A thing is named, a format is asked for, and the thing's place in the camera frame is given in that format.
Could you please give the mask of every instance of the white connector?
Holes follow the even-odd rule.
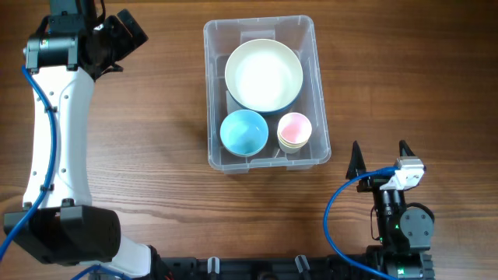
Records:
[[[407,191],[419,184],[424,174],[422,160],[416,156],[402,156],[396,159],[395,165],[399,170],[395,171],[389,182],[381,186],[381,190]]]

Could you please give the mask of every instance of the pink cup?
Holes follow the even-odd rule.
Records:
[[[311,136],[311,122],[299,113],[288,113],[279,121],[278,135],[291,145],[306,144]]]

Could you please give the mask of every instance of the stacked cups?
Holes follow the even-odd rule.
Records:
[[[299,151],[310,139],[310,120],[303,114],[288,113],[279,121],[277,136],[279,146],[283,152],[295,153]]]

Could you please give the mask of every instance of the brown tabletop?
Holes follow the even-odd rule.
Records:
[[[352,142],[373,170],[392,165],[405,139],[428,169],[406,199],[437,217],[437,278],[496,278],[498,2],[108,2],[108,14],[129,9],[149,35],[123,73],[97,81],[89,110],[93,204],[116,211],[127,236],[164,257],[332,254],[321,218],[345,182]],[[49,13],[40,3],[48,0],[0,4],[1,212],[20,210],[30,174],[33,97],[20,66]],[[332,157],[298,172],[213,170],[204,24],[300,14],[314,21]],[[331,234],[347,254],[376,243],[372,204],[351,187],[333,206]],[[0,278],[68,279],[81,269],[39,264],[12,245]]]

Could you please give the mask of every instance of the clear storage box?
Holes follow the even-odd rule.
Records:
[[[225,65],[230,54],[253,39],[273,39],[293,50],[303,67],[303,87],[295,103],[285,112],[263,116],[268,123],[266,146],[255,156],[238,157],[228,152],[219,138],[223,119],[242,109],[226,88]],[[314,24],[308,16],[283,16],[259,19],[212,20],[204,27],[205,82],[208,105],[208,161],[224,173],[246,173],[252,168],[287,166],[288,170],[308,169],[327,162],[331,156],[324,96]],[[313,125],[308,143],[297,153],[286,154],[279,148],[277,125],[283,114],[299,112]]]

